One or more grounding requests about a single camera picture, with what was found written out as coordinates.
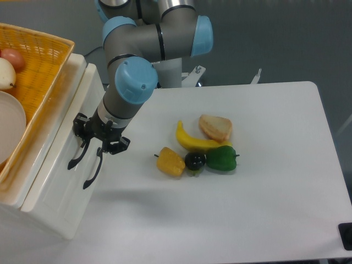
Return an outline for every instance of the fake fruit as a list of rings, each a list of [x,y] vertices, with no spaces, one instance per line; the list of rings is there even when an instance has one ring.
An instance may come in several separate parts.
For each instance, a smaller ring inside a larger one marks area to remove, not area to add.
[[[229,172],[236,169],[238,156],[233,147],[221,146],[207,153],[207,166],[217,171]]]
[[[220,146],[232,146],[232,143],[229,141],[219,143],[212,139],[197,139],[195,137],[190,136],[183,129],[183,124],[181,120],[177,123],[176,139],[182,147],[184,147],[190,152],[206,153],[207,151],[211,149],[216,149]]]
[[[174,177],[180,177],[184,168],[185,162],[183,158],[168,147],[161,149],[158,157],[156,166],[162,172],[165,172]]]
[[[189,152],[185,157],[185,164],[192,175],[195,176],[200,173],[205,165],[205,155],[199,152]]]
[[[15,86],[16,72],[8,60],[0,58],[0,90],[7,90]]]
[[[8,60],[16,72],[21,71],[26,65],[22,54],[13,48],[3,49],[0,57]]]

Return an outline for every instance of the banana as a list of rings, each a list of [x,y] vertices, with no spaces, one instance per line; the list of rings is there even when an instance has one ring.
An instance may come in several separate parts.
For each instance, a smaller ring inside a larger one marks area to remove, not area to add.
[[[182,147],[184,147],[190,152],[206,153],[210,149],[216,149],[224,145],[232,146],[232,143],[229,141],[219,143],[212,139],[197,139],[195,137],[190,136],[183,129],[183,124],[181,120],[177,123],[176,139]]]

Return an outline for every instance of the table surface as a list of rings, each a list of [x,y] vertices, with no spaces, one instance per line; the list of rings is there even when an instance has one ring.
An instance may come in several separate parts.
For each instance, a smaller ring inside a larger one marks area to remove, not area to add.
[[[234,172],[175,180],[156,168],[163,146],[181,155],[179,119],[202,137],[202,113],[233,121]],[[0,224],[9,263],[238,263],[350,257],[338,224],[348,192],[317,87],[311,82],[159,89],[105,155],[72,241]]]

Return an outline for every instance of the yellow basket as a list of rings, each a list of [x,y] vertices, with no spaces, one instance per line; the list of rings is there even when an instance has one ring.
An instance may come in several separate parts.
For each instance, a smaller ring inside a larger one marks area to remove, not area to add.
[[[0,164],[2,182],[21,149],[30,140],[28,135],[36,127],[38,115],[48,101],[58,76],[74,48],[74,42],[47,33],[0,23],[0,50],[13,48],[24,57],[26,66],[16,74],[16,87],[5,90],[23,106],[27,126],[25,133],[12,155]]]

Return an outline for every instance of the toast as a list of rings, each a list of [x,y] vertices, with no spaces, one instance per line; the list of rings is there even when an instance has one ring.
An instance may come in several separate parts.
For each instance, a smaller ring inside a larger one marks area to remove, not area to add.
[[[199,118],[200,129],[210,138],[218,142],[229,140],[232,122],[228,118],[202,114]]]

